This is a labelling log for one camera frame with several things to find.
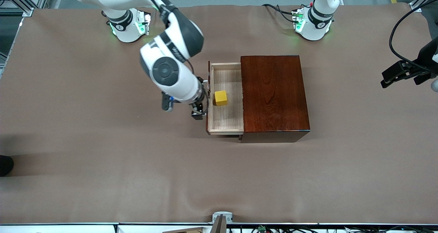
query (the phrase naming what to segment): dark wood cabinet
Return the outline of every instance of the dark wood cabinet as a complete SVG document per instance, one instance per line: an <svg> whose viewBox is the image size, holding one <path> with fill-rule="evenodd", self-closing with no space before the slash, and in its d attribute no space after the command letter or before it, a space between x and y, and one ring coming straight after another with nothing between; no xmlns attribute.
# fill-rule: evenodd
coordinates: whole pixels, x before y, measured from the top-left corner
<svg viewBox="0 0 438 233"><path fill-rule="evenodd" d="M243 56L240 63L208 63L209 100L227 91L228 105L208 110L211 135L239 135L244 143L296 142L310 131L300 57Z"/></svg>

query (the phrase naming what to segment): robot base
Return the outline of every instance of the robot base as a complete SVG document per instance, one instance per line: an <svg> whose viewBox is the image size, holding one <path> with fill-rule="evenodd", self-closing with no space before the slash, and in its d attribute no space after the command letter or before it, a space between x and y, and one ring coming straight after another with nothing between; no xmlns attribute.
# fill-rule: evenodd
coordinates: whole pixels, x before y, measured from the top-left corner
<svg viewBox="0 0 438 233"><path fill-rule="evenodd" d="M292 20L298 21L297 24L294 24L294 30L307 40L317 41L323 38L324 35L329 31L332 21L325 25L325 27L317 29L315 25L309 21L309 9L310 8L308 7L304 7L298 9L296 12L292 12Z"/></svg>
<svg viewBox="0 0 438 233"><path fill-rule="evenodd" d="M110 27L113 30L113 34L117 36L120 41L125 43L134 42L138 40L142 35L149 35L149 23L151 21L151 15L139 11L135 8L131 8L130 11L133 13L133 19L131 23L125 28L125 30L119 30L123 29L122 26L119 27L118 25L116 25L115 27L113 27L113 25L110 24Z"/></svg>

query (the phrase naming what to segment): wooden box top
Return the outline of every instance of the wooden box top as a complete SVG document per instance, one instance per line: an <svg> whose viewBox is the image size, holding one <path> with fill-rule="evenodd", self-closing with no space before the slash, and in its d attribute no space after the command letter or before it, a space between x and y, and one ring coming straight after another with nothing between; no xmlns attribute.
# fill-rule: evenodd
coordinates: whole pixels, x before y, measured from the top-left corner
<svg viewBox="0 0 438 233"><path fill-rule="evenodd" d="M242 56L244 131L310 130L298 55Z"/></svg>

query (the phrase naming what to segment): yellow cube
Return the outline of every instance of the yellow cube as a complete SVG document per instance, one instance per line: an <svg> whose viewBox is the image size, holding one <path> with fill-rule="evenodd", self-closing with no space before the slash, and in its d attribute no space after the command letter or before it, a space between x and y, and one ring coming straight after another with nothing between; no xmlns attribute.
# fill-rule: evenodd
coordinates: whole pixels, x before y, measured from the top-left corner
<svg viewBox="0 0 438 233"><path fill-rule="evenodd" d="M227 100L227 91L216 91L215 92L215 101L217 106L226 105L228 104Z"/></svg>

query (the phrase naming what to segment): white robotic arm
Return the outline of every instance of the white robotic arm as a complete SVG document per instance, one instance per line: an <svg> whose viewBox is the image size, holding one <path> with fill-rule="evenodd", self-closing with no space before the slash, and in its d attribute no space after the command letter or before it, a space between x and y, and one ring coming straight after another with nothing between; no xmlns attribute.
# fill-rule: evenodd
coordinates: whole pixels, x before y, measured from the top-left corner
<svg viewBox="0 0 438 233"><path fill-rule="evenodd" d="M204 44L201 30L169 0L78 0L99 6L119 40L132 42L142 34L138 30L141 12L134 7L154 5L166 30L140 49L140 64L163 92L162 108L171 111L174 102L189 104L192 116L202 119L207 109L202 101L206 91L203 80L196 77L184 62L198 54Z"/></svg>
<svg viewBox="0 0 438 233"><path fill-rule="evenodd" d="M333 14L340 5L340 0L314 0L311 7L304 7L293 13L294 29L302 37L317 41L327 33L332 23Z"/></svg>

